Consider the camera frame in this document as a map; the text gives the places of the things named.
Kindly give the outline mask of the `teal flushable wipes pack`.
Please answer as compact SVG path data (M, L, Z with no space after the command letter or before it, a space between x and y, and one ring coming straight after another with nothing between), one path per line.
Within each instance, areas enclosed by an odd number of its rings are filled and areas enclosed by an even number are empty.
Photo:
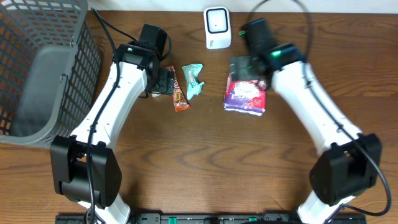
M204 82L199 82L197 77L201 72L203 65L194 63L182 67L187 83L187 100L191 100L195 95L199 95L202 91Z

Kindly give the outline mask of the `purple sanitary pad pack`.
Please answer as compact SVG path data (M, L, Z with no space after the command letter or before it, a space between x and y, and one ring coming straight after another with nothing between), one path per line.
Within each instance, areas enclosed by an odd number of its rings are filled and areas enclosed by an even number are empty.
M223 107L225 111L262 116L266 111L266 81L234 82L228 75Z

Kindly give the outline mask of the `orange Kleenex tissue pack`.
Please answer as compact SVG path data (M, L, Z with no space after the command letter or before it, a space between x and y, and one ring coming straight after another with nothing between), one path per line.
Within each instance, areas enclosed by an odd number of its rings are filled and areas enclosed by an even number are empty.
M160 94L160 93L151 93L151 95L152 95L153 98L156 98L156 97L161 96L162 94Z

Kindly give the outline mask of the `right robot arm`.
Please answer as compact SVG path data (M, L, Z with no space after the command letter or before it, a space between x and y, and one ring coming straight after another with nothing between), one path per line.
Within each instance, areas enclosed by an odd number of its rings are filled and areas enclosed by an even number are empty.
M299 223L327 223L355 197L376 184L382 145L365 135L327 95L306 56L294 44L278 44L265 19L239 31L249 53L248 72L291 107L310 135L318 160L309 173L312 191L296 211Z

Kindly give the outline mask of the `chocolate bar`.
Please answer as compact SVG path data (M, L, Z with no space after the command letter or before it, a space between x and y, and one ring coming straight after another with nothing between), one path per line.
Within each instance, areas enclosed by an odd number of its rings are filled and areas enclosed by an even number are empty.
M174 93L172 95L172 99L174 102L175 112L190 109L190 104L185 97L183 91L181 90L179 82L177 80L177 74L175 73L174 66L168 66L166 67L166 69L174 74Z

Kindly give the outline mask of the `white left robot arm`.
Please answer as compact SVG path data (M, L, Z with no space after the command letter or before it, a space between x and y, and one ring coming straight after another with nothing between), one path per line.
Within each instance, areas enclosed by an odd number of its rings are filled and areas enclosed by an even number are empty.
M122 172L114 155L123 124L139 95L159 81L159 48L137 41L113 54L108 80L90 112L69 137L50 145L56 193L87 208L87 223L127 223L131 209L119 189Z

